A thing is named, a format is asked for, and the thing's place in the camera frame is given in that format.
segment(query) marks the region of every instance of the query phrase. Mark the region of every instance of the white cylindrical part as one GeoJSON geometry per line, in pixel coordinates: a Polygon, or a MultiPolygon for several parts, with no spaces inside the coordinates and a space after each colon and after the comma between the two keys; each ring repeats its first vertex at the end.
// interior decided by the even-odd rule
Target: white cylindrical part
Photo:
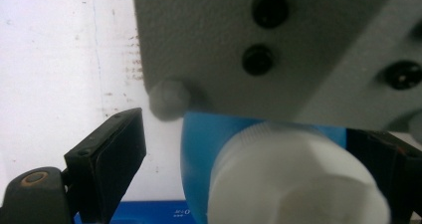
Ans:
{"type": "Polygon", "coordinates": [[[386,224],[367,169],[318,131],[260,123],[232,137],[211,173],[209,224],[386,224]]]}

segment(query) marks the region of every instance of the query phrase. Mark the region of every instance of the white backdrop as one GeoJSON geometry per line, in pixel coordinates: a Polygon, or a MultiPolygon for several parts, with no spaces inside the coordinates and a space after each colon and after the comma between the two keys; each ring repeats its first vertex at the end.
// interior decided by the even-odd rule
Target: white backdrop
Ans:
{"type": "Polygon", "coordinates": [[[0,0],[0,196],[108,116],[143,108],[147,156],[125,200],[183,199],[181,121],[149,111],[132,0],[0,0]]]}

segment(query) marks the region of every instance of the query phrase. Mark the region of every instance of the white wall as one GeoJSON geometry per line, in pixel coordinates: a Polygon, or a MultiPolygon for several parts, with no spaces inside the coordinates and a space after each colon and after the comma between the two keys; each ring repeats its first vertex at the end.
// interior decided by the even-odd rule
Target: white wall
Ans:
{"type": "Polygon", "coordinates": [[[25,171],[64,169],[69,149],[135,107],[148,155],[124,199],[183,199],[181,121],[149,111],[132,0],[0,0],[1,199],[25,171]]]}

